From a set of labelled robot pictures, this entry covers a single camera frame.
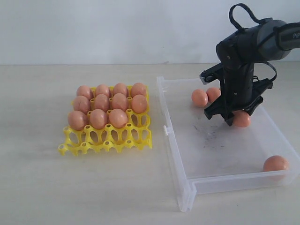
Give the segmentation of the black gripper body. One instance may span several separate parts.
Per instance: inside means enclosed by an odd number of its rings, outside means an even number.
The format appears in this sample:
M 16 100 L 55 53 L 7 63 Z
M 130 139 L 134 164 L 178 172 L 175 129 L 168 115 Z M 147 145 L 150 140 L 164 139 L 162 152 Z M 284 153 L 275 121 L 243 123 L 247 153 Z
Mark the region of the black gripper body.
M 244 110 L 251 115 L 263 102 L 262 94 L 272 87 L 273 81 L 268 78 L 259 80 L 257 77 L 240 77 L 224 80 L 219 97 L 219 114 L 233 116 L 234 111 Z

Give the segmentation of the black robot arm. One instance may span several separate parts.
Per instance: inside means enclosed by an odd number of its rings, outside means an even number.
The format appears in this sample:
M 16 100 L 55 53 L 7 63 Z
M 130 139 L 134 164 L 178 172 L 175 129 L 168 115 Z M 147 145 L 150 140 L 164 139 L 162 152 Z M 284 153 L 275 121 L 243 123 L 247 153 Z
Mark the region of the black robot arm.
M 271 79 L 254 76 L 254 65 L 270 65 L 270 61 L 285 58 L 300 46 L 300 24 L 269 20 L 252 28 L 242 28 L 219 42 L 216 53 L 220 63 L 203 71 L 200 79 L 208 84 L 220 82 L 221 95 L 204 110 L 208 119 L 221 115 L 231 126 L 234 112 L 243 110 L 252 115 L 263 102 L 262 94 L 272 89 Z

